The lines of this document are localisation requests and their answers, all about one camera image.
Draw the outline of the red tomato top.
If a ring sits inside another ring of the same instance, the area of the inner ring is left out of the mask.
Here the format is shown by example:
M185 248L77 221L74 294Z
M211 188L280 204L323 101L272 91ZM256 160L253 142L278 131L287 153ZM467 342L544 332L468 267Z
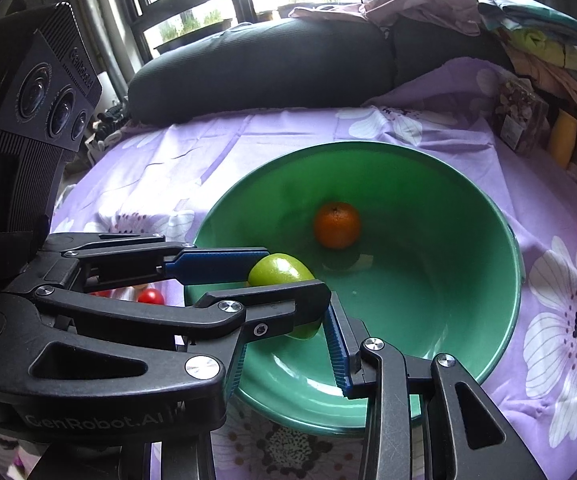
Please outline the red tomato top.
M141 290L136 301L140 304L159 304L162 306L166 304L164 295L156 288L147 287Z

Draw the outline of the black planter box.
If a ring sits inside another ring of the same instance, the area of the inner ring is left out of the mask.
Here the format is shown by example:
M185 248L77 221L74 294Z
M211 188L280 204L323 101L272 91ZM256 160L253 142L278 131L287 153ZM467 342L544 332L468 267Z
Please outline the black planter box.
M192 30L192 32L188 32L187 34L177 38L167 40L163 44L157 46L155 50L159 54L164 54L166 52L176 50L178 48L187 46L188 44L193 44L193 42L197 42L198 40L204 39L206 37L219 34L219 32L224 32L231 27L231 24L231 18L226 18L221 22L212 23L204 27Z

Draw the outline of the green mango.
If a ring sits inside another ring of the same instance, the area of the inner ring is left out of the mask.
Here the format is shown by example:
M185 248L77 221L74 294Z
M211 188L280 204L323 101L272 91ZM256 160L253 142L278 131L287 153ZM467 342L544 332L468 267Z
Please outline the green mango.
M261 258L250 270L248 286L270 286L313 281L311 271L296 258L276 252Z

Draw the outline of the dark green sofa back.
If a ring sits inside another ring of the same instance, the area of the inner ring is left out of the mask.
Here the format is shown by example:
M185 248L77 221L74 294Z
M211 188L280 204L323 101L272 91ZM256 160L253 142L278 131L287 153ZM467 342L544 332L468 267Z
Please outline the dark green sofa back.
M454 58L512 66L490 32L469 37L410 18L384 28L315 18L238 25L146 63L128 106L137 122L161 127L254 108L357 107Z

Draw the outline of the purple floral tablecloth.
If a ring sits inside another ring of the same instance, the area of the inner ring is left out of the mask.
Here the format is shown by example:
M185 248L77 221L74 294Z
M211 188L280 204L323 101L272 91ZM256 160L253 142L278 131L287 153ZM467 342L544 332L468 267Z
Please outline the purple floral tablecloth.
M577 479L577 185L543 151L514 154L487 115L503 68L456 58L365 107L248 110L121 130L57 203L56 232L193 240L208 209L265 162L345 140L417 148L465 174L517 234L527 281L511 341L485 389L551 479Z

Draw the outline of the orange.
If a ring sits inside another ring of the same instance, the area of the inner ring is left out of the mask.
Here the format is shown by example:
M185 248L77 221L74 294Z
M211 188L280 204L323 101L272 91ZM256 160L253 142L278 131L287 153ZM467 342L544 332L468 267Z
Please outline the orange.
M351 247L359 240L361 230L359 211L348 203L326 203L313 218L313 235L325 248L342 250Z

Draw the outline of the yellow bottle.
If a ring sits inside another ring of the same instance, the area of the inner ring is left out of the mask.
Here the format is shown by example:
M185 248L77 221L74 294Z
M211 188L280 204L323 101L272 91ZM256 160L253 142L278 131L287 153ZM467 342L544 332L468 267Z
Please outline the yellow bottle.
M547 145L547 152L562 169L569 166L577 139L577 119L566 110L559 114Z

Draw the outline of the pile of clothes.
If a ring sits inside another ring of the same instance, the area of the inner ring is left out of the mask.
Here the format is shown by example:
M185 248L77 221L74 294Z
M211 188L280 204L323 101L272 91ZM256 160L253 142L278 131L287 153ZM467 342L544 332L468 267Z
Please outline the pile of clothes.
M361 0L295 6L290 16L382 28L410 20L472 38L489 32L518 74L577 106L577 18L537 0Z

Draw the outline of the red tomato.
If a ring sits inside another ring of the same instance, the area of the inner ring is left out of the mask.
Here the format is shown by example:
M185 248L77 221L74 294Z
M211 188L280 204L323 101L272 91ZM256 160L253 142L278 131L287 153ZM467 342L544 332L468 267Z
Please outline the red tomato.
M98 292L89 292L91 296L110 298L113 292L111 290L99 290Z
M162 306L166 304L164 295L156 288L147 287L141 290L136 301L140 304L159 304Z

